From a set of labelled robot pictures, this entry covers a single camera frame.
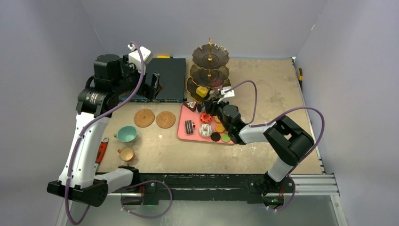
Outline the yellow swirl roll cake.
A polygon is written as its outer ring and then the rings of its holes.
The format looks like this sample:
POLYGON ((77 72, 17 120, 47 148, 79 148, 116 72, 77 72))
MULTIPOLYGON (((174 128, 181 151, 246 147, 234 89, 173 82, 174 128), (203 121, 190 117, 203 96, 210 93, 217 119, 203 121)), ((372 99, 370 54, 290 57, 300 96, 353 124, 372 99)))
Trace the yellow swirl roll cake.
POLYGON ((196 94, 202 98, 205 98, 209 93, 209 89, 206 87, 198 86, 196 88, 196 94))

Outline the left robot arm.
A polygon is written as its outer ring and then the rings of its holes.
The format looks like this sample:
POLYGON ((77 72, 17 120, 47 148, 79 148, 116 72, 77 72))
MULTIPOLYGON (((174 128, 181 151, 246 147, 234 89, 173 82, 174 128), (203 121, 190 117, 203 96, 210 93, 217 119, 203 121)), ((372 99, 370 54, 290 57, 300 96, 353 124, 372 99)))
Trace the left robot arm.
POLYGON ((136 192, 140 188, 138 172, 133 167, 118 167, 96 175, 98 149, 103 133, 112 117, 111 109, 124 95, 141 95, 154 100, 161 90, 160 76, 153 73, 145 83, 145 67, 152 60, 150 53, 134 51, 120 57, 100 55, 94 61, 94 74, 78 95, 76 127, 67 162, 59 178, 48 183, 47 192, 66 200, 100 206, 107 194, 120 188, 136 192))

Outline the pink serving tray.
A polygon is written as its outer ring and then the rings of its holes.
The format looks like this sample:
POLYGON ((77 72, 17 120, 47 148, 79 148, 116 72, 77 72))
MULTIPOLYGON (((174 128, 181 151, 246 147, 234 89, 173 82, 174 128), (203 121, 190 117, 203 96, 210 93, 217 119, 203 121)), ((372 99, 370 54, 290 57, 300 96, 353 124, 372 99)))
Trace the pink serving tray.
POLYGON ((218 119, 196 111, 197 102, 183 102, 176 135, 181 140, 233 145, 218 119))

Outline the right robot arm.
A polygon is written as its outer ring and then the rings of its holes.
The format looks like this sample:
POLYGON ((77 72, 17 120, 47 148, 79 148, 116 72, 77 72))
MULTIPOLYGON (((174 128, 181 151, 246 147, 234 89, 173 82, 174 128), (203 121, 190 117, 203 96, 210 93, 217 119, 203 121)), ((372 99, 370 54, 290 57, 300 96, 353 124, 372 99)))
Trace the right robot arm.
POLYGON ((302 127, 287 116, 296 111, 290 109, 265 124, 245 123, 237 106, 226 98, 234 96, 233 87, 218 90, 215 97, 203 102, 185 102, 189 110, 201 113, 205 119, 217 118, 227 137, 234 144, 269 143, 277 154, 273 166, 265 173, 264 185, 271 192, 282 187, 283 179, 305 159, 318 145, 302 127))

